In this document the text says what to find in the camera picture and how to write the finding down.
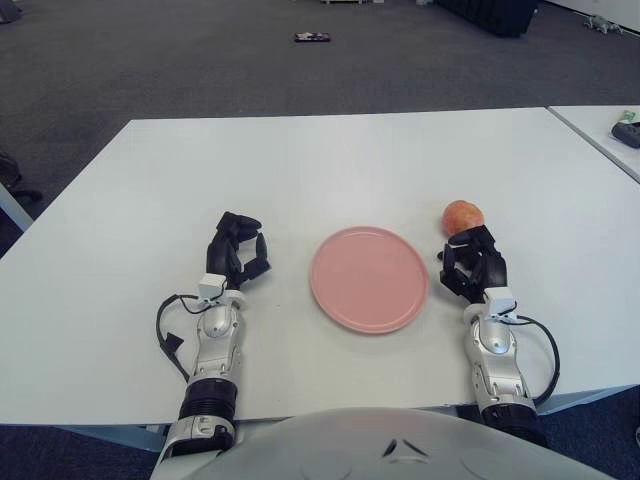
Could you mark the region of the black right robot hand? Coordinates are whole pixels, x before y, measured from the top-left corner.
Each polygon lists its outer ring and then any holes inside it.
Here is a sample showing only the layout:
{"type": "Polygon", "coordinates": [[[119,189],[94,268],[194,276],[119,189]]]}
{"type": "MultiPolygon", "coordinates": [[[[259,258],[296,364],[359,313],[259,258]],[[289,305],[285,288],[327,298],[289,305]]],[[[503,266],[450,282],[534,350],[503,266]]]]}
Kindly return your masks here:
{"type": "Polygon", "coordinates": [[[451,236],[437,254],[442,285],[469,303],[483,303],[487,288],[507,286],[507,266],[485,225],[451,236]]]}

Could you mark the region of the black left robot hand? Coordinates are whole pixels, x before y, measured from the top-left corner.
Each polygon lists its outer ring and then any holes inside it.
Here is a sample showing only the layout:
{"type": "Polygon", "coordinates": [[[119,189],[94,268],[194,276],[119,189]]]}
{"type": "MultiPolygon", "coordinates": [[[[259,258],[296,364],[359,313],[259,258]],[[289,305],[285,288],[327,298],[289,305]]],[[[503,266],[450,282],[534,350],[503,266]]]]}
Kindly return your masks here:
{"type": "Polygon", "coordinates": [[[224,276],[227,289],[239,290],[244,282],[270,270],[267,245],[260,232],[261,228],[262,224],[256,219],[225,212],[207,248],[206,272],[224,276]],[[238,257],[240,244],[252,239],[256,240],[256,257],[242,264],[238,257]]]}

